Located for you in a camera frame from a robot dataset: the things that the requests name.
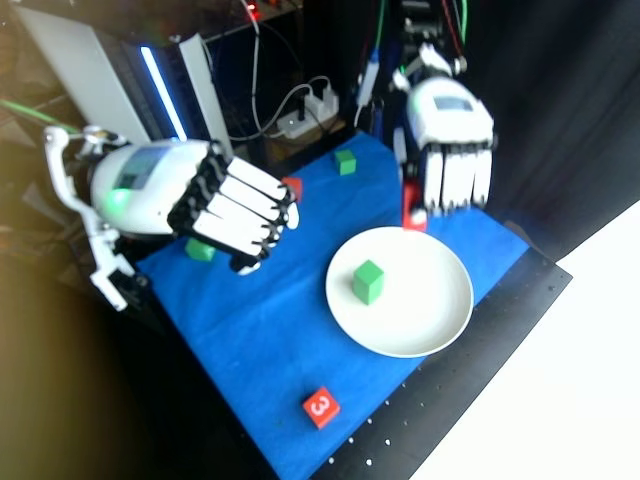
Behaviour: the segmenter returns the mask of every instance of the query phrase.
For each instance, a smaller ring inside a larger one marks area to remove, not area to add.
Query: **green block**
[[[356,171],[356,157],[351,150],[341,150],[336,152],[336,167],[340,175],[349,175]]]
[[[213,254],[216,253],[216,249],[211,245],[202,243],[195,238],[189,239],[184,250],[185,252],[187,252],[187,255],[189,255],[190,258],[199,262],[210,262],[211,260],[213,260]]]
[[[384,272],[371,260],[360,265],[353,274],[353,293],[367,305],[376,301],[383,285]]]

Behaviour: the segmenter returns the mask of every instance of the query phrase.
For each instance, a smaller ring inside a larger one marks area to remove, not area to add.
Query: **black curtain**
[[[500,138],[488,211],[561,258],[640,199],[640,2],[469,8],[465,82]]]

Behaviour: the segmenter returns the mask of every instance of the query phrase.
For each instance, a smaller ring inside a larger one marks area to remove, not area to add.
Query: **power strip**
[[[330,120],[338,114],[340,106],[338,95],[330,87],[322,91],[322,100],[313,94],[306,95],[304,105],[306,110],[304,120],[298,120],[298,111],[295,110],[280,117],[276,122],[278,129],[286,138],[291,140],[298,138],[318,127],[318,122],[324,123]]]

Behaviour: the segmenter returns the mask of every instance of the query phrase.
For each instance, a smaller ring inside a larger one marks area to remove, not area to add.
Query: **blue cloth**
[[[262,268],[239,277],[228,257],[199,263],[177,241],[140,264],[187,343],[276,473],[309,478],[422,359],[370,352],[342,332],[324,291],[338,248],[364,230],[399,225],[392,152],[364,134],[348,141],[357,172],[332,155],[299,171],[300,228],[286,231]],[[527,245],[478,210],[431,221],[429,233],[465,264],[476,302]],[[326,386],[341,412],[317,430],[302,402]]]

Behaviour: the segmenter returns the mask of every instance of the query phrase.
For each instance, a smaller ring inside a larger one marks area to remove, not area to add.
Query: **white floor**
[[[412,477],[640,479],[640,202]]]

